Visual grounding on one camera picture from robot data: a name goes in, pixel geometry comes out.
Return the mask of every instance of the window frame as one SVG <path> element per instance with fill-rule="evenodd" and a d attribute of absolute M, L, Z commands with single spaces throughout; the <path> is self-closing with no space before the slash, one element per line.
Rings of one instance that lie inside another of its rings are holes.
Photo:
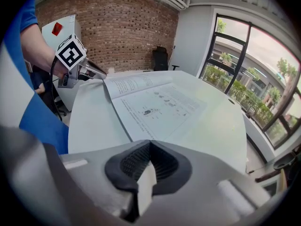
<path fill-rule="evenodd" d="M 227 34 L 224 34 L 224 33 L 220 33 L 220 32 L 216 32 L 215 29 L 216 29 L 216 25 L 217 25 L 217 20 L 218 18 L 226 18 L 226 19 L 231 19 L 231 20 L 234 20 L 234 21 L 237 21 L 237 22 L 240 22 L 240 23 L 244 23 L 246 25 L 249 26 L 248 28 L 248 32 L 247 32 L 247 38 L 246 38 L 246 41 L 242 41 L 238 38 L 235 38 L 233 36 L 230 36 L 230 35 L 227 35 Z M 298 119 L 297 123 L 292 127 L 290 128 L 289 127 L 289 124 L 288 122 L 285 120 L 284 116 L 283 116 L 283 113 L 285 112 L 286 108 L 289 106 L 290 102 L 292 101 L 292 98 L 294 96 L 294 94 L 298 94 L 300 99 L 301 99 L 301 92 L 299 91 L 298 87 L 297 87 L 297 84 L 299 82 L 299 79 L 300 79 L 300 74 L 301 74 L 301 62 L 300 60 L 297 58 L 297 56 L 282 42 L 280 41 L 278 38 L 276 38 L 274 35 L 270 34 L 268 31 L 252 24 L 251 22 L 247 22 L 247 21 L 244 21 L 244 20 L 241 20 L 241 19 L 238 19 L 238 18 L 234 18 L 234 17 L 230 17 L 230 16 L 225 16 L 225 15 L 220 15 L 220 14 L 216 14 L 216 18 L 215 18 L 215 25 L 214 25 L 214 33 L 212 35 L 212 39 L 211 39 L 211 44 L 210 44 L 210 47 L 209 47 L 209 51 L 208 51 L 208 54 L 207 54 L 207 57 L 206 57 L 206 60 L 204 62 L 204 65 L 203 65 L 203 68 L 201 70 L 201 73 L 200 73 L 200 76 L 199 78 L 202 79 L 202 75 L 203 75 L 203 72 L 206 68 L 206 64 L 207 63 L 210 63 L 212 65 L 215 65 L 227 72 L 229 72 L 230 74 L 233 75 L 233 78 L 231 80 L 231 82 L 229 83 L 228 87 L 226 88 L 226 90 L 224 91 L 224 94 L 227 94 L 231 88 L 231 86 L 233 85 L 235 79 L 237 78 L 237 75 L 240 71 L 240 68 L 242 66 L 242 63 L 245 59 L 245 56 L 246 56 L 246 50 L 247 50 L 247 47 L 248 47 L 248 44 L 249 44 L 249 39 L 250 39 L 250 34 L 251 34 L 251 28 L 256 28 L 264 33 L 266 33 L 267 35 L 269 35 L 270 37 L 272 37 L 273 39 L 277 40 L 279 43 L 281 43 L 281 45 L 286 48 L 295 58 L 296 60 L 299 62 L 299 69 L 297 71 L 297 76 L 296 76 L 296 79 L 294 81 L 294 84 L 293 84 L 293 88 L 292 91 L 290 92 L 287 100 L 285 101 L 285 103 L 283 104 L 283 106 L 279 109 L 279 111 L 271 118 L 271 120 L 264 126 L 260 126 L 257 121 L 252 117 L 252 120 L 255 122 L 255 124 L 260 128 L 260 130 L 263 132 L 263 134 L 265 135 L 265 137 L 268 139 L 268 141 L 270 142 L 270 144 L 272 145 L 272 147 L 274 148 L 274 150 L 278 149 L 281 145 L 283 145 L 284 142 L 286 142 L 292 134 L 294 134 L 294 132 L 301 126 L 301 118 Z M 236 42 L 240 45 L 243 46 L 242 50 L 241 50 L 241 53 L 240 53 L 240 56 L 239 56 L 239 59 L 238 59 L 238 62 L 237 62 L 237 65 L 235 67 L 235 69 L 229 67 L 229 66 L 226 66 L 222 63 L 220 63 L 219 61 L 216 61 L 214 59 L 211 59 L 211 54 L 212 54 L 212 51 L 213 51 L 213 48 L 214 48 L 214 44 L 215 44 L 215 41 L 216 41 L 216 37 L 222 37 L 222 38 L 225 38 L 225 39 L 228 39 L 230 41 L 233 41 L 233 42 Z M 267 136 L 266 132 L 267 130 L 276 122 L 276 120 L 279 119 L 280 120 L 280 123 L 283 125 L 283 127 L 285 128 L 286 132 L 287 132 L 287 135 L 280 139 L 279 141 L 277 141 L 275 144 L 273 144 L 270 140 L 270 138 Z"/>

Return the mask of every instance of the brick wall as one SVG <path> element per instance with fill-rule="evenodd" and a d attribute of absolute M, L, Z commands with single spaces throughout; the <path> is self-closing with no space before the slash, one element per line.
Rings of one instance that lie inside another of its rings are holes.
<path fill-rule="evenodd" d="M 171 55 L 178 11 L 158 0 L 45 0 L 36 6 L 40 28 L 72 14 L 88 57 L 106 71 L 150 69 L 156 46 Z"/>

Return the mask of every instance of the cable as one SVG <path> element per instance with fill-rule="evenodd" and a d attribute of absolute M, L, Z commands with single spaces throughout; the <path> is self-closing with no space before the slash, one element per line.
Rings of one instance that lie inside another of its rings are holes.
<path fill-rule="evenodd" d="M 58 111 L 57 107 L 56 107 L 56 104 L 55 104 L 55 99 L 53 97 L 53 84 L 52 84 L 52 80 L 53 80 L 53 70 L 55 68 L 55 64 L 56 64 L 56 61 L 57 61 L 57 57 L 55 56 L 55 58 L 53 59 L 53 62 L 52 62 L 52 65 L 51 65 L 51 70 L 50 70 L 50 92 L 51 92 L 51 98 L 52 98 L 52 104 L 53 104 L 53 107 L 55 108 L 55 111 L 56 113 L 58 114 L 60 120 L 62 121 L 62 117 L 61 117 L 61 114 L 60 112 Z"/>

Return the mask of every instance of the open booklet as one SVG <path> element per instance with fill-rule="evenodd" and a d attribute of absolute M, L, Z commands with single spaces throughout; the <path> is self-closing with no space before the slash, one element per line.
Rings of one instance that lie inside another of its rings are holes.
<path fill-rule="evenodd" d="M 104 80 L 115 110 L 133 141 L 180 139 L 199 120 L 206 103 L 186 96 L 157 72 Z"/>

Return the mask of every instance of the window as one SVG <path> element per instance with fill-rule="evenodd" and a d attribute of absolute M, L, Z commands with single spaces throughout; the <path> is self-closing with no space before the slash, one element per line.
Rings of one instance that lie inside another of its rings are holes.
<path fill-rule="evenodd" d="M 252 120 L 275 149 L 301 124 L 299 77 L 299 61 L 278 40 L 251 23 L 217 16 L 200 78 L 243 110 L 252 107 Z"/>

